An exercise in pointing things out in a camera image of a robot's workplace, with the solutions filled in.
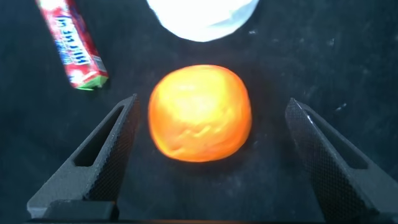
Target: orange ball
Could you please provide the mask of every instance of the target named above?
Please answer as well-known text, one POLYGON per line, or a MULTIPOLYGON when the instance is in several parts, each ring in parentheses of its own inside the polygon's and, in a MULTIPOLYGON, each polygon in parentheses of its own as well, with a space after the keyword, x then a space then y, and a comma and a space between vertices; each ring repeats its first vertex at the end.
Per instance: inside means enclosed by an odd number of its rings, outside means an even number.
POLYGON ((248 138, 252 123, 244 83, 216 65, 168 74, 154 88, 148 110, 150 134, 158 149, 188 162, 232 155, 248 138))

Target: black fabric surface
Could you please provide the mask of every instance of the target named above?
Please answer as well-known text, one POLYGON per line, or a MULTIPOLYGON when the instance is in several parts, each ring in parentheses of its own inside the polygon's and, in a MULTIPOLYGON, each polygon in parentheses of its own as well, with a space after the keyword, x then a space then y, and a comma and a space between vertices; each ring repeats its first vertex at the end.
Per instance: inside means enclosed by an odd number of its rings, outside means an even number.
POLYGON ((28 199, 133 93, 142 122, 118 202, 121 218, 322 220, 284 121, 290 97, 398 180, 397 1, 262 0, 242 28, 207 43, 174 36, 142 0, 77 4, 110 75, 101 90, 69 86, 34 1, 0 2, 3 223, 26 220, 28 199), (147 101, 167 73, 203 63, 228 67, 245 82, 251 136, 222 161, 172 161, 149 137, 147 101))

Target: orange play dough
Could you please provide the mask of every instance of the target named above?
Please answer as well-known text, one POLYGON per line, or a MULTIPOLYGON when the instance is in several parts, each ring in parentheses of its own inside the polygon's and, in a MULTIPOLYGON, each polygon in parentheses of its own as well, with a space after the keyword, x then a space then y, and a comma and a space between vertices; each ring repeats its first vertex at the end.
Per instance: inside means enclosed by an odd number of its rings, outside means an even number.
POLYGON ((168 74, 150 96, 148 119, 157 148, 189 162, 232 155, 248 138, 252 123, 244 83, 216 65, 195 65, 168 74))

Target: white object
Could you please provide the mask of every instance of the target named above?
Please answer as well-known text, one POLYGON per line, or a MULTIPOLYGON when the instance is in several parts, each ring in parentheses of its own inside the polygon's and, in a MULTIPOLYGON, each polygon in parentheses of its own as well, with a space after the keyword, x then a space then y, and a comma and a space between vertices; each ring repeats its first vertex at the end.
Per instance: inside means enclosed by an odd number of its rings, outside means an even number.
POLYGON ((259 0, 147 0, 160 23, 175 35, 198 42, 219 39, 241 27, 259 0))

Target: candy wrapper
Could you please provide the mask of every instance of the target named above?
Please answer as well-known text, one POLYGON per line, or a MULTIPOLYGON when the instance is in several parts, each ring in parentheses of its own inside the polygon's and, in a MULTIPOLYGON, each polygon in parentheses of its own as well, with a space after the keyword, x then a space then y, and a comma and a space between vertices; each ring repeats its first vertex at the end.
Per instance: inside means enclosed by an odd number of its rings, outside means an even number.
POLYGON ((92 90, 108 79, 74 0, 36 0, 74 88, 92 90))

